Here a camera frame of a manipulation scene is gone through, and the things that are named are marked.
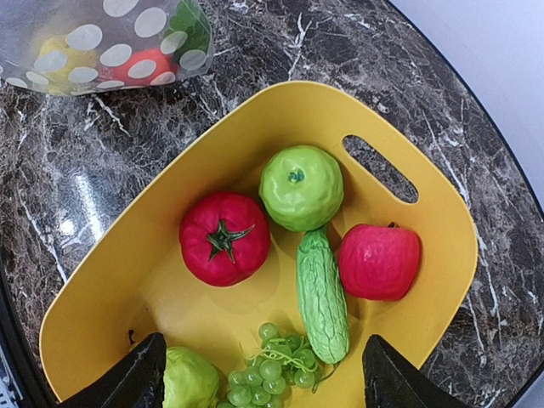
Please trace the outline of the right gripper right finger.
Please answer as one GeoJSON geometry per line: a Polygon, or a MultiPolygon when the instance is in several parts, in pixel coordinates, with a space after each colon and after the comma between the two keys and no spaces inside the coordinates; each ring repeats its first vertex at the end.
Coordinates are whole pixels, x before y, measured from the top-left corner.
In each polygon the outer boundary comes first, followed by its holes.
{"type": "Polygon", "coordinates": [[[367,407],[466,407],[434,385],[379,335],[369,337],[362,364],[367,407]]]}

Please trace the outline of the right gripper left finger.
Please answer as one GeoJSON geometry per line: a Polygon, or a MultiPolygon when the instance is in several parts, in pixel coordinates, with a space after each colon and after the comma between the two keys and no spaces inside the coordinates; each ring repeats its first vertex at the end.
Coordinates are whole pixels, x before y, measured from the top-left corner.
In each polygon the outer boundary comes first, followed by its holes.
{"type": "Polygon", "coordinates": [[[160,332],[145,338],[101,378],[63,402],[64,407],[161,407],[166,342],[160,332]]]}

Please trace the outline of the green pear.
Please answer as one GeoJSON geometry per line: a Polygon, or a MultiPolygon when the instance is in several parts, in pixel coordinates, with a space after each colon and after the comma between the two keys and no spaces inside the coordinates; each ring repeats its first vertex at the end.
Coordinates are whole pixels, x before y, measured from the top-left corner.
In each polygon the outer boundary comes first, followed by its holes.
{"type": "Polygon", "coordinates": [[[214,407],[217,403],[218,370],[189,348],[167,348],[163,382],[164,408],[214,407]]]}

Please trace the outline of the red tomato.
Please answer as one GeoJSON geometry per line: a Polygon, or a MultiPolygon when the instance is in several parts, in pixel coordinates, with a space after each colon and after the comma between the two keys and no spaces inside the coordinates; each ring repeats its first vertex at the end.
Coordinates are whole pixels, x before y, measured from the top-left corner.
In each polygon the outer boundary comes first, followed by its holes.
{"type": "Polygon", "coordinates": [[[198,201],[184,216],[178,239],[189,272],[216,287],[252,276],[271,249],[262,208],[250,196],[228,191],[198,201]]]}

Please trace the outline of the green apple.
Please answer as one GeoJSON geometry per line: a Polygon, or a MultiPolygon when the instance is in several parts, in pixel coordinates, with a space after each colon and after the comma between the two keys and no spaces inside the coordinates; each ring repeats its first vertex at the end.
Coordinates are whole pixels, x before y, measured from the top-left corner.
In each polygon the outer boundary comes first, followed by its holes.
{"type": "Polygon", "coordinates": [[[337,160],[321,148],[296,145],[276,153],[261,174],[259,196],[269,216],[292,232],[316,230],[343,203],[337,160]]]}

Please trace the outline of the polka dot zip bag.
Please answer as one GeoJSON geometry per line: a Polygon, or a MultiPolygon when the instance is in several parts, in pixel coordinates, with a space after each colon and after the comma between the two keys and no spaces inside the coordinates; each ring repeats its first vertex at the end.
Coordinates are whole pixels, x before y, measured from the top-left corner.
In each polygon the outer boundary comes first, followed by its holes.
{"type": "Polygon", "coordinates": [[[94,50],[98,78],[65,96],[102,93],[126,88],[103,85],[101,54],[118,43],[148,46],[134,22],[146,9],[158,7],[170,13],[181,1],[3,1],[1,3],[1,78],[17,88],[45,93],[48,80],[34,63],[43,43],[62,36],[80,51],[94,50]]]}

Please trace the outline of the yellow lemon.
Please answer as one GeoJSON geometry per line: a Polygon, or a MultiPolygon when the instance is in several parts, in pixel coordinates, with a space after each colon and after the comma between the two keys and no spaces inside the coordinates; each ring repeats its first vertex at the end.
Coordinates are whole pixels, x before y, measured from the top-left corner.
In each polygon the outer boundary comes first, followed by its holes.
{"type": "Polygon", "coordinates": [[[46,92],[57,96],[77,92],[99,75],[96,52],[72,48],[62,36],[50,37],[42,44],[34,69],[48,80],[46,92]]]}

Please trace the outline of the red carrot with leaves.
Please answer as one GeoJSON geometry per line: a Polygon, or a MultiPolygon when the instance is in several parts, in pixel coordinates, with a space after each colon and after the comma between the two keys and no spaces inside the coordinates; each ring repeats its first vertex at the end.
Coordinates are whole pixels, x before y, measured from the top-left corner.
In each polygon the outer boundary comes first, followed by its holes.
{"type": "Polygon", "coordinates": [[[115,88],[159,86],[206,70],[212,58],[212,29],[196,1],[181,1],[169,14],[148,8],[134,22],[148,46],[118,43],[100,56],[102,84],[115,88]]]}

